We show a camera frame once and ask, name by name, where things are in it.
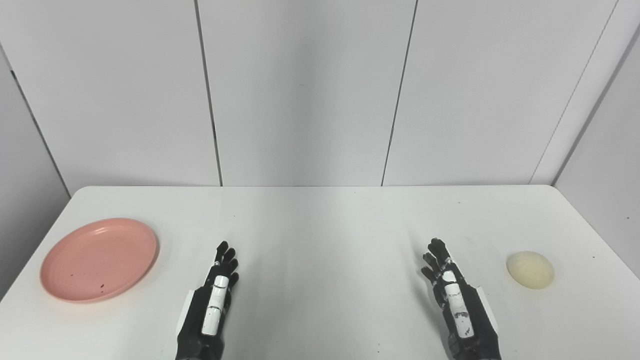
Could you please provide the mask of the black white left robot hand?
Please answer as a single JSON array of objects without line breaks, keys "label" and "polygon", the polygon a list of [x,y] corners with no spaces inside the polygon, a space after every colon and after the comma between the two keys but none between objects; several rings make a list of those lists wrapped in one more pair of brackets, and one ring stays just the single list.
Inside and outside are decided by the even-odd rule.
[{"label": "black white left robot hand", "polygon": [[194,291],[177,335],[176,360],[221,360],[223,329],[240,276],[235,248],[222,241],[206,280]]}]

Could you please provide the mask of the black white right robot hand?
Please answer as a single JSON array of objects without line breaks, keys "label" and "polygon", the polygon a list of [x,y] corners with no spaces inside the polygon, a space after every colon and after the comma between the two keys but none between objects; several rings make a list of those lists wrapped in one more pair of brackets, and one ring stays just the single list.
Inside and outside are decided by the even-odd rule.
[{"label": "black white right robot hand", "polygon": [[432,286],[448,329],[446,344],[455,360],[500,360],[495,321],[478,287],[470,285],[446,244],[435,237],[422,256],[421,273]]}]

